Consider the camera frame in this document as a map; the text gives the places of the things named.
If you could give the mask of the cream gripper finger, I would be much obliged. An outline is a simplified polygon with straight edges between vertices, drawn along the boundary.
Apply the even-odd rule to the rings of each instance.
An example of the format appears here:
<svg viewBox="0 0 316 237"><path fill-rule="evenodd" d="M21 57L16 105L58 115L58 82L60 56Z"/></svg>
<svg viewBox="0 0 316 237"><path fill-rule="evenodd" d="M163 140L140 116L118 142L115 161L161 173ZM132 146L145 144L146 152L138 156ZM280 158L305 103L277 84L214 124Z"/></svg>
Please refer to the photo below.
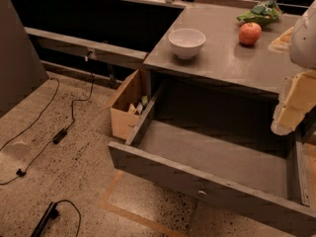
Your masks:
<svg viewBox="0 0 316 237"><path fill-rule="evenodd" d="M269 51L282 53L289 50L293 28L287 29L279 37L274 39L269 45Z"/></svg>
<svg viewBox="0 0 316 237"><path fill-rule="evenodd" d="M307 70L286 79L278 95L271 130L287 135L297 128L305 115L316 106L316 71Z"/></svg>

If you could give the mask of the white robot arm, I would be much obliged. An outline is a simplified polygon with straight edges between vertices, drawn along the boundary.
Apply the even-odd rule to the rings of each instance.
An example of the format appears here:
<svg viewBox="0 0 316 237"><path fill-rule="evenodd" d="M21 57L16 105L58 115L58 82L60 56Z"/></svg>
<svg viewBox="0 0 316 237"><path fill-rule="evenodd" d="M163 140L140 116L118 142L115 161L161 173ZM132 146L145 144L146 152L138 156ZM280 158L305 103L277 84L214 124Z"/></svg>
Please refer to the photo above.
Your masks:
<svg viewBox="0 0 316 237"><path fill-rule="evenodd" d="M271 130L287 135L316 107L316 1L293 27L271 42L269 50L288 51L290 61L304 69L286 78L278 95Z"/></svg>

